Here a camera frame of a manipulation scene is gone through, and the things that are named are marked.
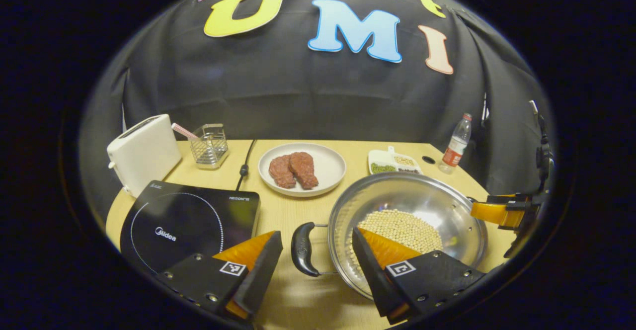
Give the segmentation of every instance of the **metal wire basket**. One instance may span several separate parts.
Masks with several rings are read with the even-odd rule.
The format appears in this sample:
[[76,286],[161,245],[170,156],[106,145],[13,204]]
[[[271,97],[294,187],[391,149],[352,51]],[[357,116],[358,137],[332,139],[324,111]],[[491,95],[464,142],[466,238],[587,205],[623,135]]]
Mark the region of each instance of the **metal wire basket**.
[[190,149],[199,168],[219,168],[228,157],[230,149],[225,138],[223,124],[205,124],[193,132]]

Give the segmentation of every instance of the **table surface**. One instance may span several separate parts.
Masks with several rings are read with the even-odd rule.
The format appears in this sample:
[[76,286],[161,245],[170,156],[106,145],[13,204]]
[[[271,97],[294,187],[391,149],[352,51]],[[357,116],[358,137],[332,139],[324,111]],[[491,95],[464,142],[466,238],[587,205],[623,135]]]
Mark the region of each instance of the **table surface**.
[[[230,153],[219,169],[199,169],[196,167],[189,142],[177,142],[182,160],[163,180],[198,187],[234,190],[240,178],[239,169],[251,140],[229,140]],[[290,142],[311,142],[334,149],[347,163],[347,173],[341,183],[327,194],[312,198],[292,198],[272,190],[258,173],[261,156],[273,147]],[[381,318],[372,301],[363,298],[350,289],[340,275],[322,275],[317,278],[300,273],[293,265],[290,253],[291,236],[302,223],[327,224],[336,200],[355,181],[368,176],[367,154],[371,150],[386,150],[393,146],[395,153],[414,158],[423,174],[452,186],[462,194],[477,201],[486,201],[488,193],[463,169],[452,174],[439,171],[437,164],[430,165],[422,160],[429,156],[441,160],[442,153],[430,144],[400,142],[361,142],[332,140],[257,140],[248,160],[249,174],[241,183],[241,190],[257,192],[261,198],[260,218],[256,235],[279,230],[283,251],[272,281],[265,294],[263,305],[255,323],[266,329],[360,329],[374,330],[388,328],[389,322]],[[111,205],[106,219],[106,234],[115,246],[120,248],[120,234],[123,222],[135,198],[119,192]],[[488,247],[484,258],[477,267],[480,271],[490,271],[505,261],[503,255],[515,239],[513,232],[498,230],[497,225],[486,222]],[[312,263],[319,271],[335,271],[327,248],[326,228],[315,228],[311,234]]]

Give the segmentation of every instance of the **raw meat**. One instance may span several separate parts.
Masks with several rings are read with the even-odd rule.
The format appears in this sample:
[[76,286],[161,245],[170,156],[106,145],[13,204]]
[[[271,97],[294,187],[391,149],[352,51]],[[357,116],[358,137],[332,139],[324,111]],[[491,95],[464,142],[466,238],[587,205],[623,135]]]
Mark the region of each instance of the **raw meat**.
[[289,169],[304,189],[318,186],[318,179],[314,175],[314,158],[307,153],[293,153],[289,159]]
[[279,156],[270,162],[270,175],[277,185],[285,189],[291,189],[296,185],[294,175],[289,169],[291,155]]

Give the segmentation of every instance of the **power cord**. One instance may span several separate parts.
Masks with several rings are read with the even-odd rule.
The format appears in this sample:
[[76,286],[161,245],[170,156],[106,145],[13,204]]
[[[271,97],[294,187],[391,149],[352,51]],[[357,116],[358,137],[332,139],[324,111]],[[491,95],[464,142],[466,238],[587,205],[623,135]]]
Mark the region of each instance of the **power cord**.
[[252,147],[254,147],[254,143],[255,142],[256,142],[256,139],[252,140],[252,144],[249,145],[249,150],[247,151],[247,156],[245,156],[245,164],[243,164],[240,167],[240,171],[239,171],[240,178],[238,179],[239,181],[238,181],[236,190],[240,189],[240,183],[241,183],[241,181],[243,181],[243,177],[247,176],[247,172],[249,170],[249,167],[247,165],[247,160],[249,160],[249,154],[252,153]]

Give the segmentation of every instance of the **midea logo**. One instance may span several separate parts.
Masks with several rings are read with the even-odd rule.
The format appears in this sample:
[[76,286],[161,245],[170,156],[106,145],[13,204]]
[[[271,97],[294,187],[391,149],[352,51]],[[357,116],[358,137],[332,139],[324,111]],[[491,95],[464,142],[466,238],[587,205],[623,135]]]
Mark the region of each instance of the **midea logo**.
[[155,235],[161,236],[161,237],[166,237],[167,239],[171,240],[171,241],[175,241],[177,240],[177,237],[171,235],[170,233],[166,232],[163,230],[163,228],[161,227],[157,227],[155,229]]

